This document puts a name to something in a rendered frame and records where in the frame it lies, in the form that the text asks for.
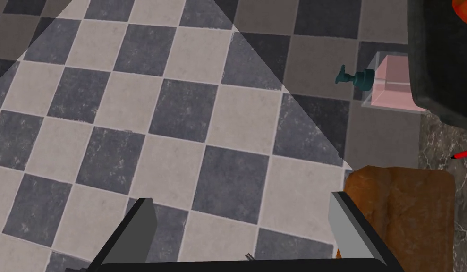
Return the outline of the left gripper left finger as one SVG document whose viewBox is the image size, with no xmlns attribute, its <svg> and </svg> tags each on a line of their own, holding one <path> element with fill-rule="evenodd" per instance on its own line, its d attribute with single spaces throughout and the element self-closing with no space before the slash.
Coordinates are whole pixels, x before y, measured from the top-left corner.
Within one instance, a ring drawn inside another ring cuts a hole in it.
<svg viewBox="0 0 467 272">
<path fill-rule="evenodd" d="M 137 199 L 88 269 L 134 269 L 145 263 L 156 229 L 153 199 Z"/>
</svg>

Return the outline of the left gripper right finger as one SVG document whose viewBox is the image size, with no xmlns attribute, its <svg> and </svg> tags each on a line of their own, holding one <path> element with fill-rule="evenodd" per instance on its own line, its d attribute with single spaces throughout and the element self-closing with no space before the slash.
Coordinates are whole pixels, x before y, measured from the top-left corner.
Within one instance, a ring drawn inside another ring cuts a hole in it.
<svg viewBox="0 0 467 272">
<path fill-rule="evenodd" d="M 328 221 L 343 258 L 372 258 L 393 265 L 393 255 L 347 193 L 331 192 Z"/>
</svg>

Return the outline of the brown bread loaf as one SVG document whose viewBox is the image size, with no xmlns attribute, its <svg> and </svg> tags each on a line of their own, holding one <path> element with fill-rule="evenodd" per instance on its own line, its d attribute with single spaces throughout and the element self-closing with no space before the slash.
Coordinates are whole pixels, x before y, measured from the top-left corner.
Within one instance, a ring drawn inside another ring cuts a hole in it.
<svg viewBox="0 0 467 272">
<path fill-rule="evenodd" d="M 347 177 L 344 191 L 404 272 L 453 272 L 453 175 L 366 166 Z"/>
</svg>

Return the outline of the pink soap dispenser bottle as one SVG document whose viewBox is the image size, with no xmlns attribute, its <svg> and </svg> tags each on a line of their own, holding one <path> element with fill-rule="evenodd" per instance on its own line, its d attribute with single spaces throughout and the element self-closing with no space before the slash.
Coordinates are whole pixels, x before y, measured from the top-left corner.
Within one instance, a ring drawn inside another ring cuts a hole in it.
<svg viewBox="0 0 467 272">
<path fill-rule="evenodd" d="M 415 105 L 409 80 L 407 54 L 378 51 L 368 67 L 353 75 L 341 65 L 335 83 L 351 83 L 361 92 L 362 106 L 367 108 L 426 114 Z"/>
</svg>

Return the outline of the orange-red fruit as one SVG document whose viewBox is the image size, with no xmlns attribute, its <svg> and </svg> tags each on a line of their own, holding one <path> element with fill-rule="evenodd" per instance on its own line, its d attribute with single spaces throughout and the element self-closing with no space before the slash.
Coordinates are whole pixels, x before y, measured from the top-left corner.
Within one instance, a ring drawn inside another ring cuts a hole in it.
<svg viewBox="0 0 467 272">
<path fill-rule="evenodd" d="M 467 0 L 452 0 L 456 15 L 467 24 Z"/>
</svg>

